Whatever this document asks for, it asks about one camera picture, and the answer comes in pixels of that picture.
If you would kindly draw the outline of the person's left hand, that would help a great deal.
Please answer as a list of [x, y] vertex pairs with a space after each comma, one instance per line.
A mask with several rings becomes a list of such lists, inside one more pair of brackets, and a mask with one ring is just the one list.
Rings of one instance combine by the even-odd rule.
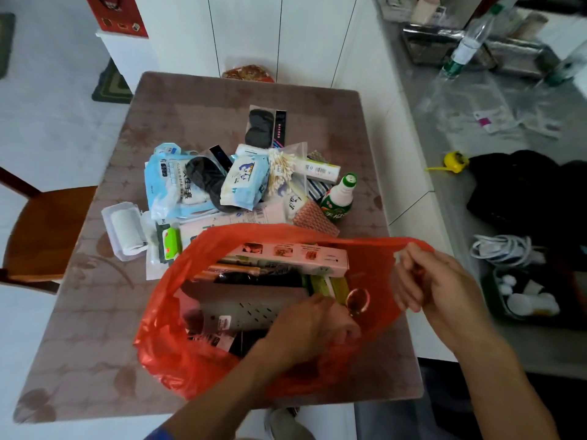
[[259, 351], [271, 370], [284, 372], [360, 336], [361, 329], [345, 306], [331, 297], [312, 295], [279, 312], [259, 342]]

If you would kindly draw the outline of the red plastic bag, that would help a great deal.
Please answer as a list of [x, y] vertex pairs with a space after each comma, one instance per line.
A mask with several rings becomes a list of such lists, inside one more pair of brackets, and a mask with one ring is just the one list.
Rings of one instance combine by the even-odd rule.
[[285, 223], [236, 223], [204, 230], [154, 288], [133, 342], [139, 363], [185, 399], [196, 397], [224, 378], [240, 359], [209, 344], [188, 340], [174, 295], [186, 280], [245, 243], [317, 243], [343, 249], [350, 261], [348, 285], [365, 289], [371, 298], [367, 311], [358, 317], [362, 333], [357, 340], [330, 346], [308, 367], [284, 373], [269, 387], [270, 398], [310, 394], [341, 383], [352, 361], [359, 358], [360, 349], [400, 317], [389, 282], [395, 253], [409, 243], [434, 252], [425, 241], [411, 237], [341, 239]]

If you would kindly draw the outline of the round copper lid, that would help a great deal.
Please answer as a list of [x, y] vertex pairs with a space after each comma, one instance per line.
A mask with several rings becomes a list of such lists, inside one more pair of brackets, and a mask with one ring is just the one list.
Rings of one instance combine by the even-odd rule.
[[357, 317], [365, 313], [370, 305], [371, 296], [364, 288], [354, 288], [346, 297], [345, 306], [351, 317]]

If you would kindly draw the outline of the pink cardboard box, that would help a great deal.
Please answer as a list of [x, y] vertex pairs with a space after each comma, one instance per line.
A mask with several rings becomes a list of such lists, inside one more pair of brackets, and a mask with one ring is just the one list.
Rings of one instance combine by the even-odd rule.
[[270, 268], [291, 266], [299, 273], [343, 277], [349, 269], [347, 251], [315, 244], [245, 243], [221, 259], [223, 263]]

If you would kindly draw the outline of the grey perforated box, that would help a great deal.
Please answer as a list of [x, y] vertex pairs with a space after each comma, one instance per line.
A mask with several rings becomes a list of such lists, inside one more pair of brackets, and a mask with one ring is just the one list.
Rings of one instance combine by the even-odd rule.
[[180, 317], [196, 335], [266, 330], [278, 313], [309, 297], [305, 288], [186, 281], [174, 297]]

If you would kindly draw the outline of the pink checked packet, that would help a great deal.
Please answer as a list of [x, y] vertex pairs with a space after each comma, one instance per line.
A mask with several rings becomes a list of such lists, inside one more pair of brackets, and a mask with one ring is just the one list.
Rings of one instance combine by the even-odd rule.
[[332, 237], [338, 237], [340, 230], [324, 215], [316, 202], [307, 201], [295, 214], [293, 225], [313, 230]]

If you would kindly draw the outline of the orange sticks packet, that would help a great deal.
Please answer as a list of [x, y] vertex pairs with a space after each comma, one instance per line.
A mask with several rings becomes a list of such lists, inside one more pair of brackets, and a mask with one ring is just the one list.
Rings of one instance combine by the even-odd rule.
[[262, 273], [260, 267], [217, 263], [196, 274], [193, 281], [215, 281], [217, 283], [250, 283]]

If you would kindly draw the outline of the black fabric bag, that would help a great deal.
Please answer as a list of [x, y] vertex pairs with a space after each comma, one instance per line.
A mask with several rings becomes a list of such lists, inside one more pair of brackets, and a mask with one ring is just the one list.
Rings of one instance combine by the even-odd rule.
[[470, 158], [467, 209], [502, 234], [529, 236], [587, 272], [587, 161], [562, 165], [532, 150]]

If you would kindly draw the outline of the clear plastic bag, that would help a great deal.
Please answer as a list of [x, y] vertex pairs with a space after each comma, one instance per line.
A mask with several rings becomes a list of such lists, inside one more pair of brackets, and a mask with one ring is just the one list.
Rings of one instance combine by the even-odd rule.
[[538, 82], [523, 88], [504, 88], [490, 73], [466, 82], [463, 76], [451, 79], [439, 74], [423, 94], [417, 110], [434, 118], [439, 131], [450, 138], [467, 133], [476, 137], [519, 134], [524, 128], [548, 138], [558, 139], [563, 119], [548, 112], [553, 88]]

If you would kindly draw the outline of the green clip packet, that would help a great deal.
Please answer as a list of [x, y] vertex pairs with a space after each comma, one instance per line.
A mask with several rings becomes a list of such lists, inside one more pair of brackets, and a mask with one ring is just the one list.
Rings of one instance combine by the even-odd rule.
[[180, 229], [156, 223], [156, 235], [159, 261], [164, 265], [172, 264], [183, 251]]

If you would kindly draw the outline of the black fabric in clear packet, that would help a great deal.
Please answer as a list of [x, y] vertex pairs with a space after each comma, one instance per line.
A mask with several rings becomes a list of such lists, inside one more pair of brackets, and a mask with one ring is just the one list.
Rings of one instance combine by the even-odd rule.
[[232, 160], [219, 145], [210, 147], [208, 153], [197, 155], [186, 163], [186, 174], [192, 184], [209, 195], [219, 212], [227, 214], [240, 210], [236, 206], [221, 205], [221, 190], [232, 165]]

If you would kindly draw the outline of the black eye mask packet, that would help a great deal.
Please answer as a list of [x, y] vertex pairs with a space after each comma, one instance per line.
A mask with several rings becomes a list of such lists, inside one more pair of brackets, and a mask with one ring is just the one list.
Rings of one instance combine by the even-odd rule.
[[287, 112], [250, 105], [244, 142], [260, 148], [283, 148], [286, 137]]

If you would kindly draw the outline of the small metal tray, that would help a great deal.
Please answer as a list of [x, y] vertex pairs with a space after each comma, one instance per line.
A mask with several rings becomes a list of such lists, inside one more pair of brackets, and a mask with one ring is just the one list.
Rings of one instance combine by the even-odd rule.
[[404, 22], [400, 37], [413, 64], [440, 68], [459, 45], [464, 30]]

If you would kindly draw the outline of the clear plastic water bottle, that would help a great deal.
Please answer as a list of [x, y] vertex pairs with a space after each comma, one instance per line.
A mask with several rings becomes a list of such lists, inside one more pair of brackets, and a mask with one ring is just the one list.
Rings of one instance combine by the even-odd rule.
[[467, 26], [463, 38], [440, 70], [439, 76], [442, 79], [455, 79], [461, 74], [488, 38], [495, 19], [504, 9], [505, 6], [497, 2], [489, 8], [488, 12]]

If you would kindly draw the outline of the white lint roller pack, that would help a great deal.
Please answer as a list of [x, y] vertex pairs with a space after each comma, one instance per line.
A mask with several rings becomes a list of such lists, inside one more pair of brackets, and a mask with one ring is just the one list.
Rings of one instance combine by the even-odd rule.
[[121, 202], [101, 211], [114, 256], [122, 262], [138, 258], [148, 248], [142, 214], [136, 204]]

